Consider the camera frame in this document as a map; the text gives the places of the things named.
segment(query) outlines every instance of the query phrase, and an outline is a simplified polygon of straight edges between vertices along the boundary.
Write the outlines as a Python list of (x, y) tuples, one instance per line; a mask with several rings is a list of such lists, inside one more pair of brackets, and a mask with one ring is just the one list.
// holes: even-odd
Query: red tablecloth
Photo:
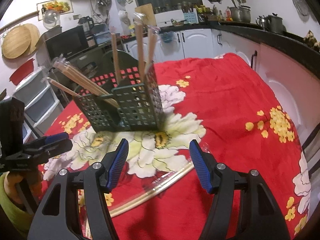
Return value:
[[(233, 170), (260, 172), (293, 238), (307, 220), (310, 182), (297, 131), (270, 87), (235, 54), (159, 63), (155, 70), (167, 116), (162, 132), (95, 134), (71, 102), (47, 134), (67, 131), (74, 148), (41, 167), (44, 179), (50, 180), (61, 168), (84, 169), (101, 160), (106, 149), (113, 150), (122, 137), (127, 138), (128, 160), (118, 187), (107, 198), (112, 207), (142, 192), (158, 176), (186, 164), (188, 144), (197, 139), (209, 146), (218, 162)], [(121, 240), (198, 239), (211, 202), (212, 196), (192, 170), (113, 222)], [(229, 237), (235, 233), (238, 205), (236, 193)]]

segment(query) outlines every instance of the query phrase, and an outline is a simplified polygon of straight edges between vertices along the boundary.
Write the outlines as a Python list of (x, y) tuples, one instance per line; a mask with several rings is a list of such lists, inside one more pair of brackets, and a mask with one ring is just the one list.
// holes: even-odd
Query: picture frame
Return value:
[(73, 13), (73, 7), (71, 0), (50, 0), (41, 3), (37, 3), (37, 10), (39, 11), (38, 20), (43, 19), (43, 14), (46, 10), (53, 9), (58, 11), (61, 15), (67, 13)]

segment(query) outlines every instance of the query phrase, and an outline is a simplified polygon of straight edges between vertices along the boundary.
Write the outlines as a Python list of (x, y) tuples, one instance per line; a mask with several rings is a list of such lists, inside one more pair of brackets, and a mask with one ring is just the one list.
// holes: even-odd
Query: black countertop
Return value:
[[(232, 24), (232, 22), (219, 25), (195, 24), (183, 25), (179, 27), (169, 26), (161, 28), (161, 33), (170, 31), (178, 32), (191, 29), (216, 29), (233, 33), (259, 44), (266, 44), (296, 60), (305, 66), (309, 71), (311, 71), (318, 79), (320, 79), (320, 53), (302, 43), (303, 38), (300, 36), (286, 32), (281, 35), (278, 33), (264, 31), (258, 25), (238, 23)], [(135, 37), (123, 39), (123, 43), (133, 40), (135, 40)]]

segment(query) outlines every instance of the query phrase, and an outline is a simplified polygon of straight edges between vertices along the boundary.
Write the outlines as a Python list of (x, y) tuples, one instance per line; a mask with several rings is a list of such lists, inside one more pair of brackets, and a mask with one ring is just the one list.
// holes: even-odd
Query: round wooden board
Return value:
[(40, 38), (40, 32), (37, 26), (31, 23), (24, 24), (23, 26), (27, 27), (31, 34), (31, 43), (29, 48), (24, 53), (25, 55), (30, 55), (36, 50), (36, 44)]
[(2, 43), (2, 54), (6, 58), (16, 58), (22, 55), (31, 43), (31, 33), (28, 28), (18, 26), (13, 28), (4, 37)]

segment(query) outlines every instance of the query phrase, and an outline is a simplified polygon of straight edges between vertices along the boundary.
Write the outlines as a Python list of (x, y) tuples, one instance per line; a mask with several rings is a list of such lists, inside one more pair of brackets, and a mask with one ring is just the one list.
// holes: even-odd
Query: microwave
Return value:
[(46, 40), (38, 48), (36, 58), (39, 66), (51, 69), (52, 60), (61, 54), (68, 59), (95, 46), (97, 46), (95, 40), (87, 37), (83, 26), (80, 25)]

